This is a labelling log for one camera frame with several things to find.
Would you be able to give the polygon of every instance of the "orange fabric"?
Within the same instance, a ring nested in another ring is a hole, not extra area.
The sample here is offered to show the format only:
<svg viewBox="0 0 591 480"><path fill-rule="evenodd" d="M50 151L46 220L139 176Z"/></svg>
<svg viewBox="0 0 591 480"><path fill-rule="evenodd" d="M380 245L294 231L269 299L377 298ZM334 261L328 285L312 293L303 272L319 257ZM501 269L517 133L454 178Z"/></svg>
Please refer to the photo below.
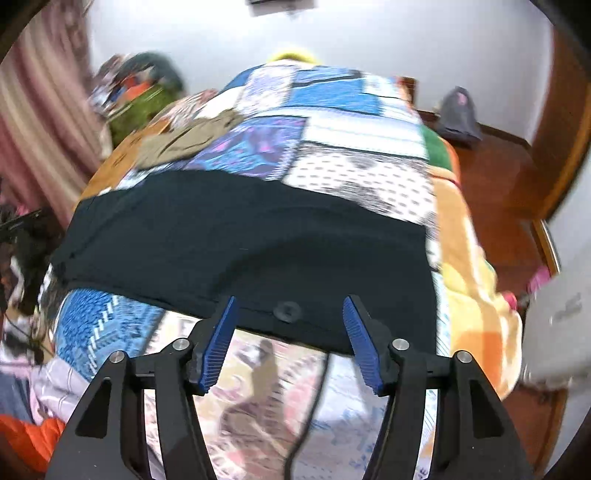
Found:
<svg viewBox="0 0 591 480"><path fill-rule="evenodd" d="M142 82L139 85L134 85L133 87L127 88L125 93L123 94L125 100L130 102L131 100L139 97L142 93L150 88L150 84L148 82Z"/></svg>
<svg viewBox="0 0 591 480"><path fill-rule="evenodd" d="M8 415L0 415L0 434L15 453L37 472L47 471L47 465L66 424L59 419L47 419L33 425Z"/></svg>
<svg viewBox="0 0 591 480"><path fill-rule="evenodd" d="M125 174L129 172L129 169L134 166L142 139L149 135L158 135L166 131L169 124L170 119L159 120L153 125L149 125L143 130L125 137L90 179L78 202L85 198L98 195L108 187L114 189L121 179L125 177Z"/></svg>
<svg viewBox="0 0 591 480"><path fill-rule="evenodd" d="M454 174L456 175L457 183L460 184L461 183L460 159L457 156L456 149L453 148L450 145L450 143L447 140L445 140L444 138L441 138L441 141L443 142L443 144L447 148L447 155L449 155L449 160L452 163L452 170L453 170Z"/></svg>

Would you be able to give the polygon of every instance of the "striped curtain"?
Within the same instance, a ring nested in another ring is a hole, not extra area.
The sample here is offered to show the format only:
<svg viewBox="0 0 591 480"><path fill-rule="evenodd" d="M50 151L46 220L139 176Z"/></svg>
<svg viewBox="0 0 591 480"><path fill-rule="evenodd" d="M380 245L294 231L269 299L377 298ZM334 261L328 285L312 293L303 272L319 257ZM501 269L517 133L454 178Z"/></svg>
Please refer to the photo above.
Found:
<svg viewBox="0 0 591 480"><path fill-rule="evenodd" d="M51 207L64 227L102 158L89 88L82 0L52 0L0 64L0 177L18 202Z"/></svg>

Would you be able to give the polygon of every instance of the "beige cloth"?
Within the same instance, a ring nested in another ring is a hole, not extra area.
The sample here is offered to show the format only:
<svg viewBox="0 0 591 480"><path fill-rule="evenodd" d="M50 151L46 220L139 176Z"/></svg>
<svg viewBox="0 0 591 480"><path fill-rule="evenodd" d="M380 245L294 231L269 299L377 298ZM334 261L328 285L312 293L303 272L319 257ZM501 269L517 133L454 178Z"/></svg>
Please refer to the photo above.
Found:
<svg viewBox="0 0 591 480"><path fill-rule="evenodd" d="M140 145L135 168L145 170L192 157L243 120L244 117L236 111L224 110L217 117L198 118L174 132L146 137Z"/></svg>

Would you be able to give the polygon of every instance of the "green fabric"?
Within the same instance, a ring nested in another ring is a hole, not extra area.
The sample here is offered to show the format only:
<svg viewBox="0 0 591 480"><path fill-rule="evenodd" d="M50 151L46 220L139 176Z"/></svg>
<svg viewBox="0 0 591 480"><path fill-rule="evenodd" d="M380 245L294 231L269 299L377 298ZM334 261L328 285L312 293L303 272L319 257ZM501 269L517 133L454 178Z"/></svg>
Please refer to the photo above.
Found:
<svg viewBox="0 0 591 480"><path fill-rule="evenodd" d="M160 85L152 85L139 97L122 107L107 120L113 139L113 148L131 132L148 125L160 110L177 99L178 92Z"/></svg>
<svg viewBox="0 0 591 480"><path fill-rule="evenodd" d="M425 139L425 146L429 155L429 165L433 167L445 168L452 171L452 162L449 158L449 153L445 143L441 141L439 135L425 125L421 125L421 133Z"/></svg>

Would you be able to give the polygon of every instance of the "black cloth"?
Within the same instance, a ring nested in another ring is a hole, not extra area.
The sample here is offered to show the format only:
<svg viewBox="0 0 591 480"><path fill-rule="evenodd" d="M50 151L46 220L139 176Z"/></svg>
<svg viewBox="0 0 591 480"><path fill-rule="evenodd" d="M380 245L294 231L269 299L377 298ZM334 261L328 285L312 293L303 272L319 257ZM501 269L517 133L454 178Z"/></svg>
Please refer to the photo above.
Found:
<svg viewBox="0 0 591 480"><path fill-rule="evenodd" d="M343 300L357 294L394 336L434 352L425 241L421 225L328 194L222 171L168 171L82 201L52 263L70 288L197 317L232 294L239 327L340 353L352 353Z"/></svg>

